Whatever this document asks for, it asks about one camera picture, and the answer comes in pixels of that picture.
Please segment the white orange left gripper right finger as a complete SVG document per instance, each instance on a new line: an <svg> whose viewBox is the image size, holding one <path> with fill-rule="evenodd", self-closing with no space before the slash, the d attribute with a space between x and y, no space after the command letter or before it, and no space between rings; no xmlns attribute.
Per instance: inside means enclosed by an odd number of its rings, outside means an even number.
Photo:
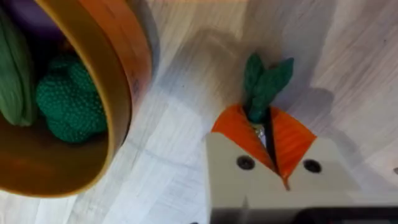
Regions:
<svg viewBox="0 0 398 224"><path fill-rule="evenodd" d="M323 194L361 190L342 164L334 141L318 137L278 108L271 107L269 113L269 154L286 190Z"/></svg>

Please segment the white orange left gripper left finger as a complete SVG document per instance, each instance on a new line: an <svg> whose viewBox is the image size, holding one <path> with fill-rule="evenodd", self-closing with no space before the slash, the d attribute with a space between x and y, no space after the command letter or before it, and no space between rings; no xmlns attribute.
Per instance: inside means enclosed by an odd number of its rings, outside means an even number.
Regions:
<svg viewBox="0 0 398 224"><path fill-rule="evenodd" d="M213 208L261 207L287 192L240 104L227 107L206 135L206 164Z"/></svg>

